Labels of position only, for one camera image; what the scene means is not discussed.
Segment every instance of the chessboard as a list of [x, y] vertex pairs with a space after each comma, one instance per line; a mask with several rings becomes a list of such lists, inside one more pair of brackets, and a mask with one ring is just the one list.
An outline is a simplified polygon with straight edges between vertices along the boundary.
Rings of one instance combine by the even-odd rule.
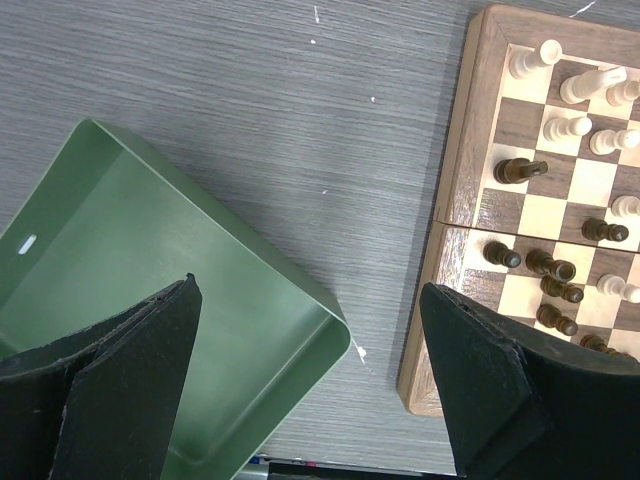
[[[514, 78], [513, 55], [548, 39], [560, 42], [561, 59]], [[516, 7], [494, 5], [471, 22], [418, 292], [426, 282], [445, 284], [563, 340], [576, 343], [596, 333], [610, 347], [640, 358], [640, 321], [634, 321], [640, 305], [604, 296], [595, 287], [605, 273], [640, 285], [640, 217], [620, 219], [611, 211], [616, 198], [640, 193], [640, 146], [606, 155], [590, 148], [595, 132], [640, 130], [640, 100], [614, 107], [605, 90], [571, 105], [560, 97], [565, 80], [590, 70], [622, 66], [627, 79], [640, 80], [638, 51], [638, 32]], [[593, 128], [551, 142], [542, 130], [555, 117], [587, 117]], [[496, 164], [512, 158], [544, 161], [548, 172], [524, 183], [499, 183]], [[629, 236], [623, 242], [587, 240], [581, 228], [590, 218], [625, 225]], [[487, 262], [482, 248], [491, 240], [519, 252], [521, 266], [507, 270]], [[533, 248], [576, 265], [571, 283], [584, 289], [581, 303], [542, 293], [541, 276], [524, 265]], [[578, 333], [566, 337], [542, 326], [535, 319], [542, 303], [575, 320]], [[417, 299], [398, 391], [411, 413], [442, 414]]]

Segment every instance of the wooden border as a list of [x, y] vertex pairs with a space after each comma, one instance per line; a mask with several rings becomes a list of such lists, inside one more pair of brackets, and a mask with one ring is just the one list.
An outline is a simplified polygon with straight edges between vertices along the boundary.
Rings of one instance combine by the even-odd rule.
[[[418, 292], [427, 282], [456, 288], [464, 252], [465, 228], [471, 227], [480, 179], [509, 46], [534, 47], [555, 38], [563, 53], [605, 63], [640, 68], [640, 33], [505, 5], [491, 5], [467, 30], [458, 88], [438, 186], [434, 221], [429, 234]], [[416, 295], [398, 392], [416, 415], [442, 415], [442, 407], [422, 331]]]

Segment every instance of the green tray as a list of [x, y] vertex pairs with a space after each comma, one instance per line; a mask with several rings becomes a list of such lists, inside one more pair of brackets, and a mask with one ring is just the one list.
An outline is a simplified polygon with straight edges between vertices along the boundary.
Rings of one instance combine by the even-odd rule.
[[0, 270], [0, 357], [196, 276], [165, 480], [232, 478], [351, 341], [327, 290], [139, 137], [93, 120], [0, 238]]

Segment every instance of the white rook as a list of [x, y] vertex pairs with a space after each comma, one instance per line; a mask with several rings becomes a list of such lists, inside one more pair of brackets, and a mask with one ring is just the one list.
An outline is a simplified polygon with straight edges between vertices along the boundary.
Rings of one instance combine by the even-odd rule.
[[531, 75], [539, 68], [555, 65], [562, 56], [562, 45], [556, 40], [546, 40], [534, 51], [518, 50], [509, 62], [509, 71], [515, 78]]
[[640, 216], [640, 198], [623, 195], [611, 204], [611, 213], [618, 218], [634, 218]]
[[607, 90], [607, 101], [614, 107], [633, 103], [638, 97], [640, 97], [640, 82], [637, 80], [625, 80]]
[[569, 104], [580, 103], [603, 88], [612, 87], [626, 79], [627, 71], [624, 67], [604, 71], [589, 70], [565, 80], [560, 86], [560, 98]]
[[604, 295], [619, 295], [622, 300], [640, 303], [640, 287], [625, 282], [622, 277], [610, 273], [603, 275], [596, 284], [598, 291]]
[[640, 145], [638, 130], [600, 130], [591, 137], [589, 147], [596, 155], [608, 155], [622, 148], [635, 148]]
[[552, 118], [544, 124], [542, 133], [550, 142], [561, 142], [571, 137], [582, 137], [591, 131], [593, 123], [588, 117]]

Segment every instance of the tabletop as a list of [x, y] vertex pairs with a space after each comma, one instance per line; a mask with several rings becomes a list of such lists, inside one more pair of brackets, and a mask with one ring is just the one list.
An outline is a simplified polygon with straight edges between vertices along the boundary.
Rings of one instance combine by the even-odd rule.
[[[4, 0], [0, 230], [80, 119], [132, 129], [334, 292], [360, 347], [262, 452], [453, 473], [444, 420], [406, 413], [396, 378], [486, 3]], [[640, 21], [634, 0], [510, 3]]]

